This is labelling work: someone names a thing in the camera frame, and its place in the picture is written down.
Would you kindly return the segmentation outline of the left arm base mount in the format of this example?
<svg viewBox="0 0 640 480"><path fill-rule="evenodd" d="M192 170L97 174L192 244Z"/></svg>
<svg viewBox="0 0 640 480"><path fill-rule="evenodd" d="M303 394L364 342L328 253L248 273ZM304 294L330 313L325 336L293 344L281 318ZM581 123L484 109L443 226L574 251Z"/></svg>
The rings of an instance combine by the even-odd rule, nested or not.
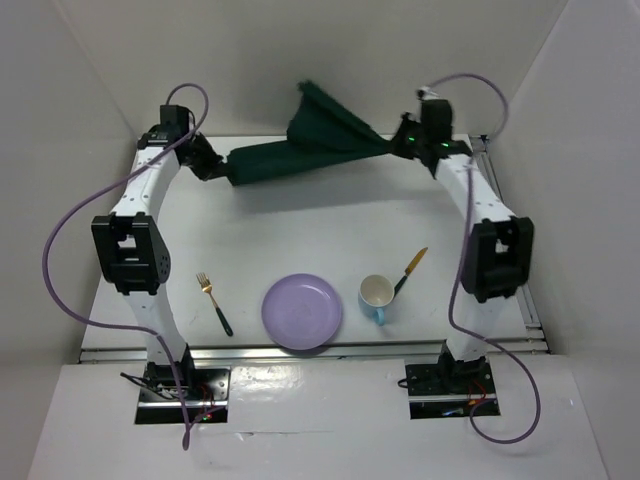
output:
<svg viewBox="0 0 640 480"><path fill-rule="evenodd" d="M180 384L168 366L148 363L142 374L125 372L120 377L138 390L136 425L169 425L183 422L179 391L185 400L190 422L223 424L228 421L229 367L191 368L187 375L177 366Z"/></svg>

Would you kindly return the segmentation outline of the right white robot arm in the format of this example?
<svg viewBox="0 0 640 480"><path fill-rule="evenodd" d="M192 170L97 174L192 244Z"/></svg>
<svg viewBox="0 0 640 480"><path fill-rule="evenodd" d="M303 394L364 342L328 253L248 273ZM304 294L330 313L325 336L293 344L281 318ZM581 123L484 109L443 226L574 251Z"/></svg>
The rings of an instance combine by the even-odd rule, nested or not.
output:
<svg viewBox="0 0 640 480"><path fill-rule="evenodd" d="M463 216L463 251L448 307L453 331L436 369L440 387L457 392L484 366L486 341L507 300L528 281L534 225L498 198L469 145L454 139L450 102L435 93L424 91L418 114L402 115L391 151L426 167Z"/></svg>

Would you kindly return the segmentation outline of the dark green cloth napkin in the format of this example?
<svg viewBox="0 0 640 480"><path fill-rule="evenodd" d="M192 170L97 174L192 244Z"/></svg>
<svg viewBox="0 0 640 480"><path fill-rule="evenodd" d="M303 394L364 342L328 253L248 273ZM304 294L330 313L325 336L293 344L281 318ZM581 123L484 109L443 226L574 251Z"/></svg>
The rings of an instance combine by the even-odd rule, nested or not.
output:
<svg viewBox="0 0 640 480"><path fill-rule="evenodd" d="M298 84L299 107L286 139L236 148L227 156L227 178L234 186L304 173L350 161L386 155L388 140L316 83Z"/></svg>

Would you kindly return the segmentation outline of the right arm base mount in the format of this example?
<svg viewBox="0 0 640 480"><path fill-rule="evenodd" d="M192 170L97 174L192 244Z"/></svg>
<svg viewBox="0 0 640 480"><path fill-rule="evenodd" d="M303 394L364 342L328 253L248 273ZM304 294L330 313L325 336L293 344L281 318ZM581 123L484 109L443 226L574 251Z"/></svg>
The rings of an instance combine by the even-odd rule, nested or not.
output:
<svg viewBox="0 0 640 480"><path fill-rule="evenodd" d="M445 381L435 364L408 364L397 386L408 394L412 420L499 416L500 407L491 368L484 364L478 373Z"/></svg>

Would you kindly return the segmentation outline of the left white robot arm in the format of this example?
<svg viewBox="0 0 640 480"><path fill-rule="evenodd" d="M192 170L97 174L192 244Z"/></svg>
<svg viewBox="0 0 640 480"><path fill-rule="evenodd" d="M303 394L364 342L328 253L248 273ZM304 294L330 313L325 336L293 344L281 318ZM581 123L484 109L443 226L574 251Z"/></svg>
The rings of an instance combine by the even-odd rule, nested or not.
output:
<svg viewBox="0 0 640 480"><path fill-rule="evenodd" d="M136 325L160 335L146 341L146 375L176 399L196 390L197 374L189 346L178 331L166 282L171 272L169 249L156 224L170 183L182 167L202 181L223 177L227 168L205 136L190 133L191 111L160 107L160 122L137 143L133 171L145 171L127 182L112 211L96 216L91 231L105 280L113 284L133 311Z"/></svg>

